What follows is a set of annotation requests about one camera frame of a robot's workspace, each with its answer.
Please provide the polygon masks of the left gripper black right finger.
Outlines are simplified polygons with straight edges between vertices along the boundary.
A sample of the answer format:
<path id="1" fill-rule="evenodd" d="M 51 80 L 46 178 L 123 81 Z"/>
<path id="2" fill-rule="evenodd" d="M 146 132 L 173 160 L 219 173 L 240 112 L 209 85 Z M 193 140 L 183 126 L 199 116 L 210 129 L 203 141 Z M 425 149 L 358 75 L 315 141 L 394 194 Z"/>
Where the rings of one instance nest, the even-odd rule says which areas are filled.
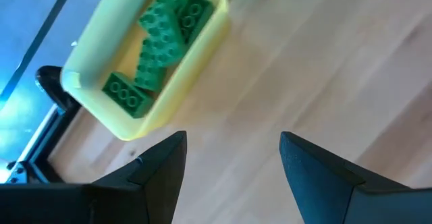
<path id="1" fill-rule="evenodd" d="M 357 186 L 379 191 L 407 188 L 292 132 L 281 133 L 279 153 L 305 224 L 344 224 Z"/>

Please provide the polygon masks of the yellow plastic bin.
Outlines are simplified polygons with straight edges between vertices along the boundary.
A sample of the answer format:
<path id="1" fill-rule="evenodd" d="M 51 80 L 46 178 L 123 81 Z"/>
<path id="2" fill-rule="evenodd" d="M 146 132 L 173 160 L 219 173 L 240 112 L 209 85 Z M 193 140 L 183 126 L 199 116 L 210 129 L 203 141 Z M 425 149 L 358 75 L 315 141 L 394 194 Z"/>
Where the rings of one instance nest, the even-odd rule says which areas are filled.
<path id="1" fill-rule="evenodd" d="M 169 124 L 229 29 L 229 1 L 209 1 L 213 15 L 144 117 L 128 115 L 102 87 L 115 70 L 134 73 L 145 36 L 136 22 L 151 0 L 100 0 L 62 69 L 63 89 L 121 140 L 135 140 Z"/>

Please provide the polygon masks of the black frame rail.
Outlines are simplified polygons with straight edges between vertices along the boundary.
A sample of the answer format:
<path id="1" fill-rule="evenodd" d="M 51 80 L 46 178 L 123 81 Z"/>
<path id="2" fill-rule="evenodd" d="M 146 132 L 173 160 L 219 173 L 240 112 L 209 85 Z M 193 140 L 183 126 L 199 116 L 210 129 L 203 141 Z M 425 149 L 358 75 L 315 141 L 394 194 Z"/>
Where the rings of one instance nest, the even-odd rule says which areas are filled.
<path id="1" fill-rule="evenodd" d="M 20 158 L 7 164 L 7 184 L 63 181 L 49 162 L 49 157 L 65 136 L 81 105 L 61 87 L 60 73 L 61 68 L 54 65 L 42 66 L 36 72 L 36 82 L 54 102 L 54 110 L 48 114 L 46 122 L 40 125 L 40 132 L 30 141 Z"/>

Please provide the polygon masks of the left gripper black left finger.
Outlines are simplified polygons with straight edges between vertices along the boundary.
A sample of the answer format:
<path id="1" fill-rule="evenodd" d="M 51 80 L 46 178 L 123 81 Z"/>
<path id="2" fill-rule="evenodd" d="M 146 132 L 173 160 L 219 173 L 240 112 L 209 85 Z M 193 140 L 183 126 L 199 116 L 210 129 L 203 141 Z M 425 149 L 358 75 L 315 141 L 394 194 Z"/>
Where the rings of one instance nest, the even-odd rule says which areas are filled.
<path id="1" fill-rule="evenodd" d="M 187 133 L 177 131 L 85 186 L 86 224 L 171 224 L 184 178 Z"/>

